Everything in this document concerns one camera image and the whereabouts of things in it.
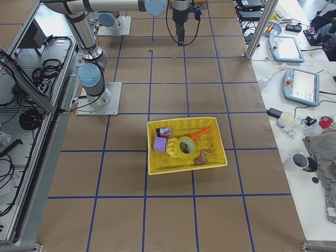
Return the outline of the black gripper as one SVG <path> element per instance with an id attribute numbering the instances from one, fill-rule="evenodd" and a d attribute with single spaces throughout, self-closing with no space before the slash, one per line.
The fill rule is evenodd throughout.
<path id="1" fill-rule="evenodd" d="M 190 1 L 188 0 L 173 0 L 173 20 L 176 23 L 176 35 L 177 35 L 177 44 L 179 46 L 184 45 L 185 39 L 185 28 L 184 23 L 188 20 L 188 14 L 190 11 Z"/>

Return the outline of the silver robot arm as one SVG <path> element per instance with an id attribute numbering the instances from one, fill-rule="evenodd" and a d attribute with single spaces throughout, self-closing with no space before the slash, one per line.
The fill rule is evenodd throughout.
<path id="1" fill-rule="evenodd" d="M 99 25 L 104 26 L 109 30 L 119 30 L 124 26 L 124 21 L 123 18 L 120 17 L 119 11 L 93 12 L 92 14 Z"/>
<path id="2" fill-rule="evenodd" d="M 102 113 L 113 102 L 113 93 L 104 79 L 107 54 L 99 46 L 96 35 L 89 27 L 86 13 L 98 13 L 98 21 L 106 27 L 117 22 L 121 11 L 147 12 L 161 16 L 168 11 L 168 1 L 43 1 L 50 10 L 64 15 L 84 60 L 77 77 L 86 92 L 87 106 Z"/>

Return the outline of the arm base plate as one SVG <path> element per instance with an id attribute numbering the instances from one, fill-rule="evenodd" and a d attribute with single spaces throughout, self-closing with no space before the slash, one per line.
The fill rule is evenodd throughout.
<path id="1" fill-rule="evenodd" d="M 98 36 L 128 36 L 131 20 L 131 16 L 115 17 L 111 13 L 99 13 Z"/>
<path id="2" fill-rule="evenodd" d="M 87 96 L 84 88 L 81 90 L 82 96 L 87 96 L 80 99 L 76 110 L 78 116 L 116 116 L 119 111 L 121 97 L 121 82 L 106 82 L 105 91 L 99 97 Z"/>

